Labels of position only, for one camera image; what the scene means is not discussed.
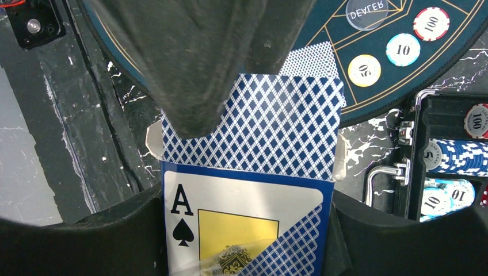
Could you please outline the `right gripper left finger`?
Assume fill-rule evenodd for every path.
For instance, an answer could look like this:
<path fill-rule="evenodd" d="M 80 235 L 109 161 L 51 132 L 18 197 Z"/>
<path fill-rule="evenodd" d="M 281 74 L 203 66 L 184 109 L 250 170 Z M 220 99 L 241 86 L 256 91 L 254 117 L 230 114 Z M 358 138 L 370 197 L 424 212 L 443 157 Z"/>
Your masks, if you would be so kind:
<path fill-rule="evenodd" d="M 1 220 L 2 275 L 167 275 L 162 188 L 74 223 Z"/>

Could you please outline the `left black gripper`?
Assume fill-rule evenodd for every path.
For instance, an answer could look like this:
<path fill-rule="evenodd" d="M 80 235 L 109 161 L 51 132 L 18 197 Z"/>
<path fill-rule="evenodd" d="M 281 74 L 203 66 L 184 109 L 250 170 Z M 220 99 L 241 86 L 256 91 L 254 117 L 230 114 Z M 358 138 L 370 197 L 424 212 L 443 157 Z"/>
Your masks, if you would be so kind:
<path fill-rule="evenodd" d="M 66 34 L 52 0 L 1 1 L 18 45 L 25 50 L 46 45 Z"/>

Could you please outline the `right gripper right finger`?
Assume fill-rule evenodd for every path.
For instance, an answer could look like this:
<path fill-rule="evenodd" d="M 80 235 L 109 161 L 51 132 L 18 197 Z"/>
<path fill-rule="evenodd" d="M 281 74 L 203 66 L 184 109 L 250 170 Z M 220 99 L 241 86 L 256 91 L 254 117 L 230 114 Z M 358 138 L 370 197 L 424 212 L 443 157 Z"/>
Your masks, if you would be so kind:
<path fill-rule="evenodd" d="M 424 223 L 335 191 L 325 275 L 486 275 L 487 209 L 471 206 Z"/>

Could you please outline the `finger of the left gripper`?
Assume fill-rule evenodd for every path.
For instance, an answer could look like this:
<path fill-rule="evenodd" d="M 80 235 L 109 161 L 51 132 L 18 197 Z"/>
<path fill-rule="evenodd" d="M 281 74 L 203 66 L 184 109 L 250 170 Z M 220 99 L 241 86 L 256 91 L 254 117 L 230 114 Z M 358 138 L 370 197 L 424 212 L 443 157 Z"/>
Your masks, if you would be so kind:
<path fill-rule="evenodd" d="M 85 1 L 182 139 L 211 133 L 240 72 L 277 74 L 314 1 Z"/>

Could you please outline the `playing card deck box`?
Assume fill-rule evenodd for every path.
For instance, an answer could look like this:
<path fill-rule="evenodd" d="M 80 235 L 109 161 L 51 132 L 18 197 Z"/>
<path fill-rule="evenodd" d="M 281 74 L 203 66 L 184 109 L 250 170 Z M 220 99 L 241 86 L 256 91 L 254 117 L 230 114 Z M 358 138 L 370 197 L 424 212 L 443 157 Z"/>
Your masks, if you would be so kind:
<path fill-rule="evenodd" d="M 169 275 L 317 275 L 330 181 L 166 162 Z"/>

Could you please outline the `blue patterned playing cards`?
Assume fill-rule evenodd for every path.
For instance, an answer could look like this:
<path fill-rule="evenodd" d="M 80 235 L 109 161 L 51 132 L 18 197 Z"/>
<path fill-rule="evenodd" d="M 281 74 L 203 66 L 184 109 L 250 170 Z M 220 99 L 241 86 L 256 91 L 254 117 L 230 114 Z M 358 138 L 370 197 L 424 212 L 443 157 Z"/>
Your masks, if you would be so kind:
<path fill-rule="evenodd" d="M 163 116 L 162 159 L 330 181 L 343 89 L 338 78 L 240 74 L 210 134 L 181 139 Z"/>

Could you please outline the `clear dealer button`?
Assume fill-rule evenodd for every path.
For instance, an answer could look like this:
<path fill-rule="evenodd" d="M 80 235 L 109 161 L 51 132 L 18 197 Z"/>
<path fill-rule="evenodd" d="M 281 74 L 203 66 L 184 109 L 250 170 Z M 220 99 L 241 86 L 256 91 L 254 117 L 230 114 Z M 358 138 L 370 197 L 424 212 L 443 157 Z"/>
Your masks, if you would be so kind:
<path fill-rule="evenodd" d="M 388 16 L 389 5 L 385 0 L 349 0 L 345 15 L 348 23 L 360 31 L 370 31 L 380 26 Z"/>

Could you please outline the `dealt cards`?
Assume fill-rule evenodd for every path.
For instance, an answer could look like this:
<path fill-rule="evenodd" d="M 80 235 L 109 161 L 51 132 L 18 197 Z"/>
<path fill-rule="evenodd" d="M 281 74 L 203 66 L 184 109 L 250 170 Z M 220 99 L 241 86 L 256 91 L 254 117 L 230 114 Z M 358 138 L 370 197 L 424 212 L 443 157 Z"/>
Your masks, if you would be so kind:
<path fill-rule="evenodd" d="M 337 79 L 338 70 L 331 43 L 326 41 L 291 51 L 285 59 L 279 75 L 299 76 L 305 81 L 307 78 Z"/>

